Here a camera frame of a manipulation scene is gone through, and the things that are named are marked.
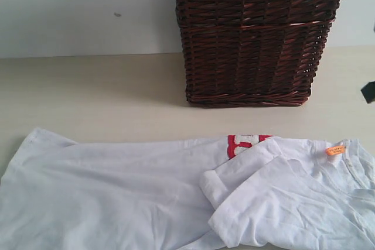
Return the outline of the white t-shirt with red logo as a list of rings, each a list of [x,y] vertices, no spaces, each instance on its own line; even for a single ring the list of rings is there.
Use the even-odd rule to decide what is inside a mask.
[[[374,157],[350,139],[77,143],[35,129],[1,179],[2,249],[267,244],[373,249]]]

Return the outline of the dark brown wicker basket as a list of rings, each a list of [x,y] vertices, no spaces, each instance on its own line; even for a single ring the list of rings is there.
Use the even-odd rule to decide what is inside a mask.
[[[340,0],[176,0],[186,99],[199,107],[298,107]]]

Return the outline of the orange garment tag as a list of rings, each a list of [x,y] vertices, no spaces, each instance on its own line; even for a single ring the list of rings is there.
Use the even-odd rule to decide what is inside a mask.
[[[339,154],[345,153],[345,149],[346,149],[345,145],[337,145],[337,146],[333,146],[333,147],[327,148],[325,150],[325,153],[328,156],[335,156],[335,155],[339,155]]]

